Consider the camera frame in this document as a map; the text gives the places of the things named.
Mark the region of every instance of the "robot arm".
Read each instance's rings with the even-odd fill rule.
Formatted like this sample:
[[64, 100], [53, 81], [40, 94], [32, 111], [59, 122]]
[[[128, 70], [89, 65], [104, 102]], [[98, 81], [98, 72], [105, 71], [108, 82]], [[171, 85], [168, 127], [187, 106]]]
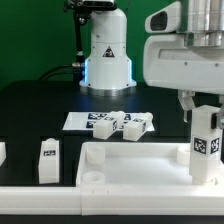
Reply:
[[[132, 92], [132, 62], [126, 55], [127, 18], [113, 0], [69, 0], [73, 10], [77, 62], [84, 64], [81, 91], [95, 95], [122, 95]], [[91, 54], [85, 60], [80, 26], [92, 19]]]
[[[146, 31], [158, 35], [145, 45], [144, 79], [178, 89], [185, 111], [194, 108], [194, 92], [224, 95], [223, 9], [223, 0], [181, 0], [146, 19]], [[224, 107], [217, 120], [221, 128], [223, 115]]]

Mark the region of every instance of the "white platform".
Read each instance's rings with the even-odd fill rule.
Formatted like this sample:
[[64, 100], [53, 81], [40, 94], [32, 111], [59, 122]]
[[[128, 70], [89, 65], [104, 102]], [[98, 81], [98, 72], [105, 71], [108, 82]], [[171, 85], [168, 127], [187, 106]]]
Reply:
[[[89, 164], [87, 149], [96, 144], [105, 160]], [[223, 179], [191, 185], [188, 167], [176, 163], [180, 145], [84, 143], [76, 187], [1, 187], [0, 214], [223, 215]]]
[[[65, 121], [63, 130], [93, 130], [93, 124], [105, 117], [109, 112], [70, 112]], [[130, 120], [136, 118], [138, 113], [126, 113], [124, 124]], [[154, 131], [153, 125], [150, 125], [147, 131]]]

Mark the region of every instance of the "white block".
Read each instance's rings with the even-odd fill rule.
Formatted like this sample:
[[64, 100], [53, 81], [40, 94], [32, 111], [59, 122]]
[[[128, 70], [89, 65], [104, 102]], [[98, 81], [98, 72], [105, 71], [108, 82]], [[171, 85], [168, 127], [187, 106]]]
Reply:
[[152, 125], [151, 113], [139, 113], [135, 119], [124, 125], [123, 138], [130, 141], [138, 141], [144, 135], [148, 127]]
[[189, 171], [198, 183], [206, 184], [219, 176], [222, 130], [211, 129], [212, 115], [218, 111], [211, 106], [193, 110]]
[[93, 124], [93, 137], [108, 139], [118, 128], [123, 125], [125, 113], [123, 111], [110, 112], [106, 117]]
[[0, 166], [6, 159], [6, 149], [5, 149], [5, 143], [0, 142]]
[[40, 184], [59, 182], [59, 141], [42, 142], [38, 170]]

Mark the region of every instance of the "white object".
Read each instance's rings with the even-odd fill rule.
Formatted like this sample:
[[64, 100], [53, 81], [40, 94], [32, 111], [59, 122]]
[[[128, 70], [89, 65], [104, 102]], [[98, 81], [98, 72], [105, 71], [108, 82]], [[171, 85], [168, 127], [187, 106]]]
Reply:
[[185, 144], [178, 147], [177, 163], [183, 166], [190, 165], [190, 144]]
[[105, 162], [105, 147], [97, 143], [89, 145], [86, 152], [86, 160], [92, 165], [103, 164]]
[[149, 86], [224, 94], [224, 45], [187, 48], [185, 35], [157, 35], [144, 48], [144, 79]]
[[219, 176], [223, 131], [211, 128], [212, 115], [218, 111], [211, 106], [193, 109], [190, 175], [198, 183], [208, 183]]
[[124, 125], [123, 138], [130, 141], [138, 141], [152, 125], [151, 113], [139, 113], [136, 118]]
[[0, 166], [6, 159], [6, 148], [5, 148], [5, 143], [0, 142]]
[[81, 87], [92, 90], [123, 90], [136, 86], [132, 62], [126, 55], [127, 18], [115, 11], [93, 12], [91, 54], [85, 63]]
[[[151, 27], [152, 18], [162, 12], [165, 12], [167, 14], [166, 29], [162, 31], [152, 30]], [[170, 33], [178, 30], [178, 28], [180, 27], [180, 22], [181, 22], [181, 3], [177, 1], [167, 6], [166, 8], [161, 9], [160, 11], [154, 13], [153, 15], [149, 16], [145, 21], [145, 30], [148, 33]]]
[[108, 139], [123, 125], [125, 113], [123, 111], [110, 112], [106, 117], [93, 124], [93, 137]]
[[59, 182], [59, 141], [48, 139], [42, 142], [38, 171], [40, 184]]

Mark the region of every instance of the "black table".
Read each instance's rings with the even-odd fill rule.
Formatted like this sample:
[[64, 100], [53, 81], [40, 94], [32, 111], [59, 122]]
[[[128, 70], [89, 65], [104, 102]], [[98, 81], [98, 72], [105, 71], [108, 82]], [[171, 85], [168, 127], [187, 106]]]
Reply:
[[[195, 103], [220, 106], [218, 98], [198, 94]], [[0, 141], [6, 142], [7, 160], [0, 168], [0, 186], [38, 187], [41, 141], [60, 141], [61, 179], [50, 186], [75, 186], [81, 145], [96, 141], [91, 131], [63, 131], [68, 112], [151, 112], [154, 132], [141, 142], [189, 142], [190, 124], [183, 122], [177, 91], [138, 84], [136, 92], [119, 97], [100, 97], [79, 91], [72, 82], [15, 82], [0, 91]], [[122, 141], [115, 133], [108, 141]], [[199, 216], [0, 216], [4, 223], [223, 223], [224, 217]]]

